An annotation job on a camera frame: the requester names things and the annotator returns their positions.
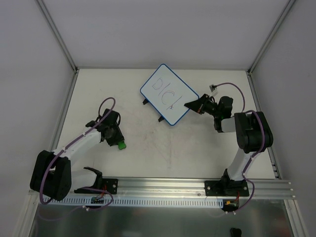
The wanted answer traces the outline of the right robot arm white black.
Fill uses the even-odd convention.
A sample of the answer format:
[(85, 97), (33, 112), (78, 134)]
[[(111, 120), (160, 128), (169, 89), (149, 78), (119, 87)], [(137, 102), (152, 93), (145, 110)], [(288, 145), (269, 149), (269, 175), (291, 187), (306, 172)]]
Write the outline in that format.
[(219, 180), (204, 182), (206, 196), (249, 196), (246, 179), (248, 169), (257, 155), (271, 147), (274, 141), (264, 113), (247, 111), (232, 115), (233, 98), (223, 96), (216, 103), (207, 94), (184, 106), (200, 115), (208, 113), (213, 116), (217, 132), (236, 134), (238, 150), (235, 158)]

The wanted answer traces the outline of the aluminium frame post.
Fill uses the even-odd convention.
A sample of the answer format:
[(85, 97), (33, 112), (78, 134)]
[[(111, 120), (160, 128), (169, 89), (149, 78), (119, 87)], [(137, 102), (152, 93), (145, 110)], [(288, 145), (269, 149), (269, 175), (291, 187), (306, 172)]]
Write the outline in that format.
[(276, 36), (277, 32), (279, 31), (279, 29), (283, 25), (284, 21), (288, 17), (288, 15), (289, 15), (290, 11), (292, 10), (292, 8), (293, 8), (295, 3), (296, 3), (296, 0), (288, 0), (286, 2), (285, 7), (282, 9), (280, 15), (278, 16), (277, 20), (273, 24), (273, 27), (269, 31), (268, 36), (264, 40), (264, 43), (260, 47), (259, 52), (257, 53), (255, 59), (253, 60), (250, 68), (248, 69), (247, 72), (248, 72), (249, 75), (251, 75), (254, 72), (254, 70), (256, 69), (257, 65), (259, 64), (259, 62), (261, 61), (262, 57), (264, 56), (264, 54), (268, 50), (268, 47), (272, 43), (274, 37)]
[(56, 24), (54, 19), (52, 18), (51, 13), (49, 12), (48, 7), (46, 6), (46, 3), (43, 0), (35, 0), (35, 3), (37, 4), (41, 14), (43, 15), (48, 27), (50, 28), (54, 38), (56, 39), (62, 53), (64, 54), (71, 70), (73, 71), (73, 73), (76, 73), (78, 71), (78, 67), (75, 64), (75, 61), (73, 59), (73, 57), (71, 56)]

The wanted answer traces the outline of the blue framed whiteboard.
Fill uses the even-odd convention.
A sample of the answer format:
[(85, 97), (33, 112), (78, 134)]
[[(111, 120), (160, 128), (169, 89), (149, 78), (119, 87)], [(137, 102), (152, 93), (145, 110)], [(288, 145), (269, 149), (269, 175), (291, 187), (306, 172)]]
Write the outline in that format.
[(140, 93), (171, 126), (189, 111), (184, 104), (199, 99), (199, 95), (166, 64), (154, 71), (141, 86)]

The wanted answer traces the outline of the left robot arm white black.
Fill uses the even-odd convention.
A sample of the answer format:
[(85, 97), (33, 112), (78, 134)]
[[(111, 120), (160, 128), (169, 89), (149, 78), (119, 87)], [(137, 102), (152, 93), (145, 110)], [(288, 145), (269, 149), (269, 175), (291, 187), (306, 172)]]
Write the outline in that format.
[(73, 171), (72, 166), (102, 142), (124, 149), (126, 144), (119, 128), (120, 122), (120, 113), (106, 109), (96, 120), (88, 122), (82, 135), (70, 145), (41, 151), (30, 180), (31, 190), (57, 201), (64, 199), (69, 192), (88, 194), (109, 191), (110, 183), (103, 178), (101, 171), (92, 167)]

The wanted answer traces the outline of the green bone-shaped eraser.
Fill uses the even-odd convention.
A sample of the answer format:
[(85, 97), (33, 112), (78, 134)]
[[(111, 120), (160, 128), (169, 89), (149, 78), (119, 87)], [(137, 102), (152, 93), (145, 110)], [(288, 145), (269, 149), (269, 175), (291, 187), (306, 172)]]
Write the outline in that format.
[(125, 144), (124, 141), (118, 142), (118, 149), (119, 149), (119, 150), (123, 150), (123, 149), (125, 149), (125, 148), (126, 148), (126, 144)]

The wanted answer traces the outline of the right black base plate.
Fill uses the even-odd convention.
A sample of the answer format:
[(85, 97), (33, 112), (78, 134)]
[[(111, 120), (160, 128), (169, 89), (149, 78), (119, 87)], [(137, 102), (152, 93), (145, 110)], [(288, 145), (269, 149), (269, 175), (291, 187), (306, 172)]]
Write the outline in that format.
[(233, 181), (223, 180), (205, 181), (204, 182), (205, 194), (207, 197), (221, 196), (221, 197), (248, 197), (249, 190), (245, 180)]

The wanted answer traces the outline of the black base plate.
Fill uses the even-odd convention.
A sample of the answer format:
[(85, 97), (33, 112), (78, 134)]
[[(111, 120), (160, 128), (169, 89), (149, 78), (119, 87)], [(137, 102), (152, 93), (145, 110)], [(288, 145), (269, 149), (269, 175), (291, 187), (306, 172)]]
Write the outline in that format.
[(245, 180), (233, 181), (223, 180), (205, 181), (204, 182), (205, 194), (207, 197), (221, 196), (221, 197), (248, 197), (249, 190)]
[(118, 192), (118, 182), (119, 180), (115, 178), (103, 178), (101, 188), (112, 195), (116, 195)]

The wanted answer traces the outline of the right aluminium frame post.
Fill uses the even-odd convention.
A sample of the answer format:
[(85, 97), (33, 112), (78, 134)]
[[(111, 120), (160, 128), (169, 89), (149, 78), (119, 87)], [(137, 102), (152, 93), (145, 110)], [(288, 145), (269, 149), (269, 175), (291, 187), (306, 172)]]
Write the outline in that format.
[(259, 52), (257, 53), (255, 59), (253, 60), (250, 68), (248, 69), (247, 72), (248, 72), (249, 75), (251, 75), (254, 72), (254, 70), (256, 69), (257, 65), (259, 64), (259, 62), (261, 61), (262, 57), (264, 56), (264, 54), (268, 50), (268, 47), (272, 43), (274, 37), (276, 36), (277, 32), (279, 31), (279, 29), (283, 25), (284, 21), (288, 17), (288, 15), (289, 15), (290, 11), (292, 10), (292, 8), (293, 8), (295, 3), (296, 3), (296, 0), (288, 0), (286, 2), (285, 7), (282, 9), (280, 15), (278, 16), (277, 20), (273, 24), (273, 27), (269, 31), (268, 36), (264, 40), (264, 43), (260, 47)]

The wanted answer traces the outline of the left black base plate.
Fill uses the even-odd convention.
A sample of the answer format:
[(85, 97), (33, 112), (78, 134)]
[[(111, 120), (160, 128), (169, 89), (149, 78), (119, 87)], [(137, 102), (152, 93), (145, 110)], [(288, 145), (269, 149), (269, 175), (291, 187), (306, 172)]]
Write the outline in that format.
[(112, 195), (116, 195), (118, 192), (118, 182), (119, 180), (115, 178), (103, 178), (101, 188)]

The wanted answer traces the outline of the left aluminium frame post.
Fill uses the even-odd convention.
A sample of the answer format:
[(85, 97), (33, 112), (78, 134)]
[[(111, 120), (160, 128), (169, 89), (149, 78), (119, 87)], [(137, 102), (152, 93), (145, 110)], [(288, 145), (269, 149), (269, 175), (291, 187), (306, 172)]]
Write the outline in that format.
[(48, 7), (46, 6), (46, 3), (43, 0), (35, 0), (35, 3), (37, 4), (41, 14), (43, 15), (48, 27), (50, 28), (54, 38), (56, 39), (62, 53), (64, 54), (71, 70), (73, 71), (73, 73), (76, 73), (78, 71), (78, 67), (75, 64), (75, 61), (73, 59), (73, 57), (71, 56), (56, 24), (54, 19), (52, 18), (51, 13), (49, 12)]

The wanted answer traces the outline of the aluminium mounting rail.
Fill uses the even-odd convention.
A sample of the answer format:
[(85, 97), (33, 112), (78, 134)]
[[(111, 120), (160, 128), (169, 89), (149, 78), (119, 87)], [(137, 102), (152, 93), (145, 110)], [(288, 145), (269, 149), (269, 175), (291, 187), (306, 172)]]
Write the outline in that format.
[[(103, 177), (118, 179), (116, 195), (135, 195), (137, 197), (206, 197), (204, 182), (218, 179), (189, 179), (189, 178), (131, 178)], [(294, 199), (295, 193), (291, 183), (286, 180), (264, 179), (250, 180), (247, 183), (249, 196), (260, 199)]]

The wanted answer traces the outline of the black object bottom edge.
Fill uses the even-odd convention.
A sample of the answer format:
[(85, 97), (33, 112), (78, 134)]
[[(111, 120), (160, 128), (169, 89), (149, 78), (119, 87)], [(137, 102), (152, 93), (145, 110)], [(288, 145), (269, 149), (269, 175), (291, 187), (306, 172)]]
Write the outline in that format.
[(231, 228), (230, 229), (231, 232), (231, 237), (241, 237), (242, 236), (242, 231), (241, 229), (238, 228)]

